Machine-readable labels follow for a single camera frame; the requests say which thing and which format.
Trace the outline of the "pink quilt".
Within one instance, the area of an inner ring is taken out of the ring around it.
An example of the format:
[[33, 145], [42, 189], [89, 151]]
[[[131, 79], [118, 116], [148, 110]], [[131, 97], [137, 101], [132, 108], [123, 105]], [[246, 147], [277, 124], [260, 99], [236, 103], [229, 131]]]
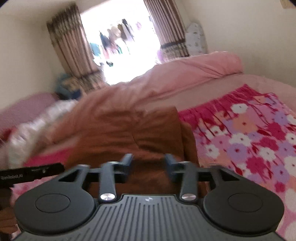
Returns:
[[130, 82], [121, 82], [82, 97], [74, 108], [44, 134], [45, 147], [67, 142], [76, 147], [98, 148], [111, 139], [106, 113], [119, 119], [121, 112], [136, 109], [154, 99], [170, 96], [209, 80], [242, 73], [240, 58], [214, 52], [156, 65]]

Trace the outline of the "blue and beige clothes pile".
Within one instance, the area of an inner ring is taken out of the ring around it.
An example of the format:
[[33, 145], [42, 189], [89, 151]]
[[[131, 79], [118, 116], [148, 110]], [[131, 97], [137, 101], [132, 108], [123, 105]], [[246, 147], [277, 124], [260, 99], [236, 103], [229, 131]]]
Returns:
[[78, 100], [82, 96], [78, 79], [66, 73], [58, 77], [55, 93], [61, 100]]

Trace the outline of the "brown padded jacket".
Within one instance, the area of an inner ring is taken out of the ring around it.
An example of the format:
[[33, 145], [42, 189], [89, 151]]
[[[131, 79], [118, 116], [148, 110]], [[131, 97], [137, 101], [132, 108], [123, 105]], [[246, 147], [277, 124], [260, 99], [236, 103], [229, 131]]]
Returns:
[[25, 166], [62, 163], [66, 169], [79, 164], [98, 168], [133, 154], [132, 169], [125, 184], [116, 188], [119, 194], [171, 194], [178, 189], [165, 173], [165, 154], [179, 161], [198, 164], [193, 132], [180, 121], [175, 107], [151, 111], [116, 110], [89, 115], [74, 131], [69, 141], [61, 142], [70, 125], [55, 129], [46, 144], [52, 153], [37, 154]]

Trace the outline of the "pink polka dot blanket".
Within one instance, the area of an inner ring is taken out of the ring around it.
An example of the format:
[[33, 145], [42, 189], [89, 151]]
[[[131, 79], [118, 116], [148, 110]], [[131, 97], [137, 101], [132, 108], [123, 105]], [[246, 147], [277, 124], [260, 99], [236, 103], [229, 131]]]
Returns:
[[178, 184], [100, 203], [103, 164], [79, 164], [16, 200], [17, 240], [295, 240], [295, 114], [248, 85], [178, 114], [196, 143], [196, 203]]

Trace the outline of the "striped curtain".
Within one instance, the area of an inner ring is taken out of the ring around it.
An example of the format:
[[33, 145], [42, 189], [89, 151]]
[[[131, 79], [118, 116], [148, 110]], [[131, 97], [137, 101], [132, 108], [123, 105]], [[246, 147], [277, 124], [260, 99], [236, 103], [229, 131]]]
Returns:
[[77, 80], [85, 93], [108, 86], [102, 68], [93, 60], [76, 4], [57, 13], [47, 22], [47, 29], [64, 70]]
[[188, 57], [185, 26], [176, 2], [172, 0], [144, 0], [144, 4], [152, 17], [164, 61]]

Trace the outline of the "right striped curtain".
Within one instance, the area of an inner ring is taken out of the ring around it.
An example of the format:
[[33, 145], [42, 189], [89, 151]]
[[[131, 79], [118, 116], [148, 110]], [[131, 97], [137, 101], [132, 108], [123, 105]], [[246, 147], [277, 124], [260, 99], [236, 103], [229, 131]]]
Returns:
[[188, 57], [185, 26], [176, 2], [172, 0], [144, 0], [144, 4], [152, 17], [164, 61]]

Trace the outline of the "white floral duvet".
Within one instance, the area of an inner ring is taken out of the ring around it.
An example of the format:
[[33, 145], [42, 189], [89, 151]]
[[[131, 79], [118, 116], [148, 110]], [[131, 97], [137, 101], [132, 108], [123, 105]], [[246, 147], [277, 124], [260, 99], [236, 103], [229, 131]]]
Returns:
[[55, 121], [70, 112], [76, 100], [59, 100], [46, 108], [33, 121], [20, 124], [8, 141], [8, 167], [21, 168], [29, 158], [41, 134]]

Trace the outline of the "hanging laundry outside window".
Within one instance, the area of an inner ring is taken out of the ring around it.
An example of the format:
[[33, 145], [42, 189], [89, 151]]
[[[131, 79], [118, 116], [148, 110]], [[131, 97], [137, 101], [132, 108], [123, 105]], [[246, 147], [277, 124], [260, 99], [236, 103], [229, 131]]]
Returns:
[[106, 34], [97, 31], [93, 42], [89, 42], [96, 65], [102, 67], [113, 66], [114, 55], [122, 55], [130, 52], [129, 44], [134, 41], [132, 29], [126, 19], [122, 19], [117, 26], [111, 26]]

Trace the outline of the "left striped curtain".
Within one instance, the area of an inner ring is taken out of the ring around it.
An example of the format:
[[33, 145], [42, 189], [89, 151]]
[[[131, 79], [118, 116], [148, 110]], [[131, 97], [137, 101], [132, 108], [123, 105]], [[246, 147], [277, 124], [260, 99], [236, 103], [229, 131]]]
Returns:
[[64, 70], [77, 80], [85, 93], [108, 86], [102, 68], [93, 60], [76, 4], [57, 13], [47, 22], [47, 29]]

